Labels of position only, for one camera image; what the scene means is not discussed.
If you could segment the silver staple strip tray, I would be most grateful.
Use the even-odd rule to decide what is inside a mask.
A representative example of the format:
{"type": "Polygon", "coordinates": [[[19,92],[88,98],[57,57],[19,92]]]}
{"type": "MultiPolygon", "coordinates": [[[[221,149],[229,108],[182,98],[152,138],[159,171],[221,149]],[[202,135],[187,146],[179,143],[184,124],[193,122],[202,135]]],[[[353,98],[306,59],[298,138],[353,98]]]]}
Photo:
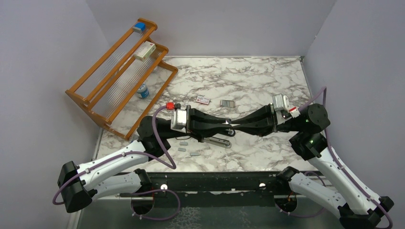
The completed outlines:
{"type": "Polygon", "coordinates": [[[233,100],[220,100],[221,107],[235,108],[235,101],[233,100]]]}

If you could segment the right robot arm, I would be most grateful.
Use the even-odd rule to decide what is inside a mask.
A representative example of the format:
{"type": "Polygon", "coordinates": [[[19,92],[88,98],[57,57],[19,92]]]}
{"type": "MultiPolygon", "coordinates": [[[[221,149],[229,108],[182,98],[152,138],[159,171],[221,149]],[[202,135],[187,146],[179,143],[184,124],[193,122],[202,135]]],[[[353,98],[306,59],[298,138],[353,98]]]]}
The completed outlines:
{"type": "Polygon", "coordinates": [[[295,153],[317,168],[335,189],[311,184],[303,173],[292,167],[280,172],[271,187],[281,194],[293,191],[305,195],[333,213],[346,229],[375,229],[394,205],[389,197],[381,197],[369,189],[338,158],[325,136],[330,121],[321,104],[311,104],[303,110],[268,104],[236,120],[215,117],[190,106],[186,111],[186,129],[199,141],[228,131],[261,137],[294,132],[290,144],[295,153]]]}

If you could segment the red white staple box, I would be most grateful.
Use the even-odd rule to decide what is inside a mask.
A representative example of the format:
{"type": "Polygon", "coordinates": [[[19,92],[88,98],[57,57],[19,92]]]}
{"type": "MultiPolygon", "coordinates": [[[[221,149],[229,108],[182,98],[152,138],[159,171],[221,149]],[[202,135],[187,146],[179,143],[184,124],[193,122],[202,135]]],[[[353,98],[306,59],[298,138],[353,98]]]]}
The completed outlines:
{"type": "Polygon", "coordinates": [[[209,98],[205,98],[203,96],[197,96],[196,100],[197,103],[199,104],[204,104],[204,105],[209,105],[210,103],[210,99],[209,98]]]}

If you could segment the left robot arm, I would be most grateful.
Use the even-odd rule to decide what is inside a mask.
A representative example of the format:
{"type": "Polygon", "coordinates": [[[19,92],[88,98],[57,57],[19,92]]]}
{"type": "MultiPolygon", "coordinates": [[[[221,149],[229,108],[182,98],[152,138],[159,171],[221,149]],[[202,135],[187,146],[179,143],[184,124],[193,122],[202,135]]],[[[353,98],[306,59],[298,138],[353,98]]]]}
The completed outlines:
{"type": "Polygon", "coordinates": [[[171,147],[168,139],[189,136],[202,142],[216,134],[234,136],[231,122],[197,109],[181,109],[180,104],[167,103],[152,116],[142,118],[138,139],[126,147],[91,162],[65,163],[52,204],[64,205],[66,212],[73,213],[89,206],[95,199],[113,194],[151,194],[145,170],[136,169],[126,175],[120,173],[150,161],[175,170],[177,165],[168,152],[171,147]]]}

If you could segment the black stapler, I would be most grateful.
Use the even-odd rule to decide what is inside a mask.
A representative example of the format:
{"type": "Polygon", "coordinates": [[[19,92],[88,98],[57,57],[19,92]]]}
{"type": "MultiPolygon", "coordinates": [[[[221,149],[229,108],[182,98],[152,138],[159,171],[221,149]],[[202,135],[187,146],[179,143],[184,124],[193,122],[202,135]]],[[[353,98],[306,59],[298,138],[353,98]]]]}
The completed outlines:
{"type": "Polygon", "coordinates": [[[235,136],[235,130],[234,129],[226,129],[226,130],[221,131],[219,134],[224,135],[224,136],[233,137],[233,136],[235,136]]]}

